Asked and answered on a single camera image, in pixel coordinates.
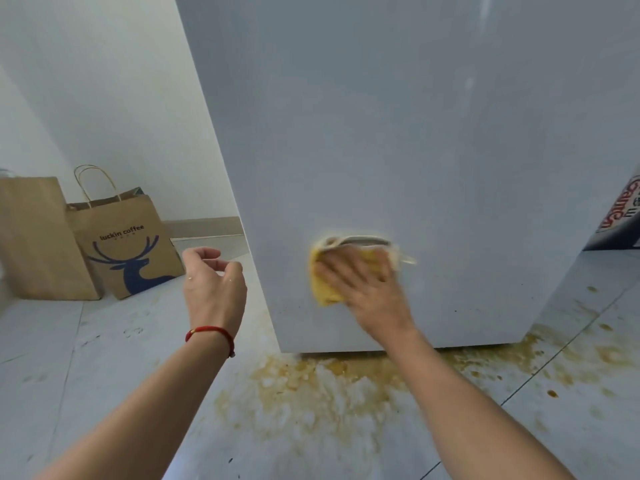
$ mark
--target baseboard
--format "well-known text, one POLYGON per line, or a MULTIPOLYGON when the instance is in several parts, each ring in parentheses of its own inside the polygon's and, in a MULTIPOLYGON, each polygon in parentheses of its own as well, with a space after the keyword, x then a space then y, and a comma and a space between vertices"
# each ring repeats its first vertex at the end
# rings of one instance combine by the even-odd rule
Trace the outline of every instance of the baseboard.
POLYGON ((15 298, 13 297, 13 293, 9 289, 9 284, 6 282, 4 277, 0 278, 0 315, 4 312, 4 310, 11 305, 11 302, 15 298))
POLYGON ((164 226, 171 238, 244 234, 242 224, 240 224, 240 217, 164 221, 164 226))

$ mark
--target hand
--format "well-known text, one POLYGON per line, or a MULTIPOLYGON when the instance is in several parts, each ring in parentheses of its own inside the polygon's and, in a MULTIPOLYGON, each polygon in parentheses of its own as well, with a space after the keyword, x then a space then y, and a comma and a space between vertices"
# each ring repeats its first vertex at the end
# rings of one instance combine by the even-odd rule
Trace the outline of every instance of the hand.
POLYGON ((416 330, 404 293, 398 285, 386 251, 378 249, 376 276, 353 246, 327 251, 316 263, 316 273, 345 299, 357 322, 385 349, 416 330))
POLYGON ((182 288, 184 300, 191 329, 219 326, 235 338, 244 314, 246 284, 240 263, 218 257, 220 251, 213 248, 190 248, 182 253, 187 273, 182 288))

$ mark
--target blue deer logo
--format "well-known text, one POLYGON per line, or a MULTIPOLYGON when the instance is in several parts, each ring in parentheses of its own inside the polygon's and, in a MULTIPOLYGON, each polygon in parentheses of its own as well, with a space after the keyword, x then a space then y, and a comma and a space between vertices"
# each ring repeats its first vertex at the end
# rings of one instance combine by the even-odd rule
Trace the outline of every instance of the blue deer logo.
POLYGON ((89 256, 91 261, 99 262, 102 264, 112 264, 109 269, 122 269, 123 277, 124 277, 124 286, 127 288, 127 291, 131 294, 140 293, 141 291, 148 290, 149 288, 153 288, 154 286, 158 286, 164 282, 172 280, 175 276, 158 276, 157 278, 146 279, 140 276, 140 269, 149 264, 149 258, 144 258, 147 254, 151 252, 151 250, 156 247, 158 243, 158 239, 160 239, 159 235, 156 235, 153 243, 150 242, 149 238, 147 238, 147 245, 145 246, 144 251, 142 251, 138 256, 131 259, 113 259, 104 254, 100 249, 98 249, 98 243, 96 241, 93 242, 93 249, 100 254, 104 259, 92 258, 89 256))

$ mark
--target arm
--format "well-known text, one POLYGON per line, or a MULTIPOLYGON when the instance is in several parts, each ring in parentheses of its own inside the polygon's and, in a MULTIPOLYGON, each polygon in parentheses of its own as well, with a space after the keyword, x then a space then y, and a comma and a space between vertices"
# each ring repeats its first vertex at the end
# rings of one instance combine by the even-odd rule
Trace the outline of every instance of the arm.
MULTIPOLYGON (((211 248, 184 252, 184 295, 192 329, 215 325, 235 337, 246 300, 242 265, 219 256, 211 248)), ((194 334, 38 480, 161 479, 228 354, 222 334, 194 334)))
POLYGON ((375 276, 357 250, 344 248, 326 253, 316 272, 398 367, 452 478, 572 479, 530 432, 441 359, 415 327, 387 254, 378 259, 375 276))

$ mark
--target red bracelet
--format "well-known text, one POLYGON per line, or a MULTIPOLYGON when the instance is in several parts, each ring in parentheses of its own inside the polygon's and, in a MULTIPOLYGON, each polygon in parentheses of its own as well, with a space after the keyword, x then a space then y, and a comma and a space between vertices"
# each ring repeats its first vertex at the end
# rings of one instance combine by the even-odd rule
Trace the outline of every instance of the red bracelet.
POLYGON ((199 326, 199 327, 194 328, 193 330, 189 330, 187 332, 187 336, 184 338, 184 341, 188 342, 189 339, 191 338, 191 336, 194 333, 196 333, 197 331, 219 331, 222 335, 225 336, 225 338, 229 342, 229 357, 235 357, 236 356, 236 353, 234 352, 234 338, 224 328, 219 327, 219 326, 209 326, 209 325, 207 325, 207 326, 199 326))

